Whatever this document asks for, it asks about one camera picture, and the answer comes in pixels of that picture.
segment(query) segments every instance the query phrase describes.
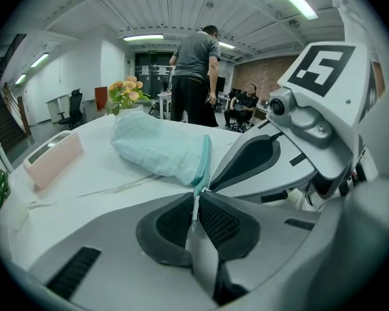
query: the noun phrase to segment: desk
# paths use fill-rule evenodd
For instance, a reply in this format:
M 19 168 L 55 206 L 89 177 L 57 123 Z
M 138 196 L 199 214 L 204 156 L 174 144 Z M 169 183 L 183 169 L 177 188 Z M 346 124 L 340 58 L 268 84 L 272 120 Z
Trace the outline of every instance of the desk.
M 166 118 L 170 118 L 169 114 L 169 104 L 171 103 L 171 93 L 168 92 L 162 92 L 159 93 L 158 98 L 160 100 L 160 119 L 164 119 L 164 109 L 163 109 L 163 100 L 166 100 L 167 105 L 166 105 Z
M 57 123 L 62 119 L 60 115 L 64 112 L 64 117 L 69 117 L 69 95 L 62 95 L 46 102 L 51 116 L 52 123 Z
M 256 116 L 256 113 L 257 111 L 260 111 L 262 113 L 265 113 L 265 116 L 266 116 L 266 108 L 262 107 L 262 106 L 257 106 L 254 110 L 253 110 L 253 114 L 252 114 L 252 118 L 250 120 L 250 122 L 253 124 L 253 125 L 256 125 L 255 123 L 255 116 Z
M 95 99 L 84 100 L 84 113 L 86 122 L 97 118 L 97 101 Z
M 193 135 L 210 135 L 213 145 L 211 175 L 241 136 L 217 128 L 163 121 Z M 173 177 L 157 176 L 125 159 L 110 144 L 113 115 L 75 129 L 84 153 L 43 191 L 35 188 L 23 166 L 10 175 L 12 192 L 29 208 L 21 230 L 10 238 L 12 261 L 28 270 L 45 251 L 92 219 L 150 200 L 192 192 Z
M 226 98 L 226 97 L 222 96 L 222 95 L 218 95 L 218 100 L 223 100 L 223 101 L 226 102 L 226 103 L 225 103 L 225 110 L 227 110 L 228 107 L 229 107 L 229 102 L 230 102 L 231 100 L 230 100 L 229 98 Z

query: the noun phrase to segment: ceiling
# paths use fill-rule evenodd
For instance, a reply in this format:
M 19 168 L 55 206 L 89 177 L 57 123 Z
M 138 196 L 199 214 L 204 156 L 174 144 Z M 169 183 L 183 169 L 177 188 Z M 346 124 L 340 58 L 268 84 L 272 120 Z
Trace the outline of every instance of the ceiling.
M 164 40 L 131 42 L 135 52 L 173 51 L 186 36 L 213 24 L 220 41 L 235 46 L 222 47 L 222 58 L 239 63 L 300 52 L 313 41 L 343 40 L 331 0 L 307 1 L 318 19 L 305 19 L 287 0 L 25 0 L 3 35 L 40 29 L 68 39 L 107 25 L 119 38 L 164 34 Z

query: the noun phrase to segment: seated person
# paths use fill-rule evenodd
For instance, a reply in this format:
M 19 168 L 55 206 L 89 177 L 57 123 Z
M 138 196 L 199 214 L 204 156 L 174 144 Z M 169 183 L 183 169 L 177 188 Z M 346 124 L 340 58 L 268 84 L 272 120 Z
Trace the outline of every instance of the seated person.
M 237 122 L 242 124 L 252 117 L 253 110 L 257 107 L 258 98 L 255 97 L 257 87 L 253 84 L 248 86 L 246 92 L 239 93 L 231 100 L 230 108 L 225 111 L 226 127 L 230 127 L 230 118 L 237 118 Z

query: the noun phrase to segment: pink box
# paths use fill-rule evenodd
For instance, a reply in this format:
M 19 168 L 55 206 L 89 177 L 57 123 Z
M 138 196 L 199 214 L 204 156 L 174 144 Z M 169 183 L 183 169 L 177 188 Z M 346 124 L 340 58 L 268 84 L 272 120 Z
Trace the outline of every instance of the pink box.
M 78 134 L 64 131 L 31 153 L 24 160 L 23 166 L 35 184 L 43 190 L 83 151 Z

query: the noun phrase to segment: light blue towel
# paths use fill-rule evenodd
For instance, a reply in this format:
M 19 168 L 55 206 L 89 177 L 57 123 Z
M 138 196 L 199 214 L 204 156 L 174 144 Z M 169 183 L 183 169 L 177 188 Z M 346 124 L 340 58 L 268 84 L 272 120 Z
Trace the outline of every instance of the light blue towel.
M 211 157 L 208 135 L 190 135 L 142 111 L 121 117 L 111 144 L 123 158 L 162 176 L 176 176 L 184 185 L 207 184 Z

